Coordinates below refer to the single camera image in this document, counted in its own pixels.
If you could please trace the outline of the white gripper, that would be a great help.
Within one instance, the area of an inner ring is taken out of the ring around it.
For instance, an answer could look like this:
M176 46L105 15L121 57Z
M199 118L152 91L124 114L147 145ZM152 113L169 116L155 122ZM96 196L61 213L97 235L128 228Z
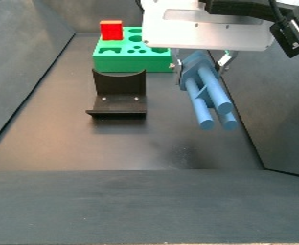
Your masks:
M210 14L199 0L140 0L140 5L144 9L141 40L148 47L171 48L168 68L175 84L180 83L183 70L177 48L226 50L215 63L222 74L238 56L236 51L264 51L274 42L271 22Z

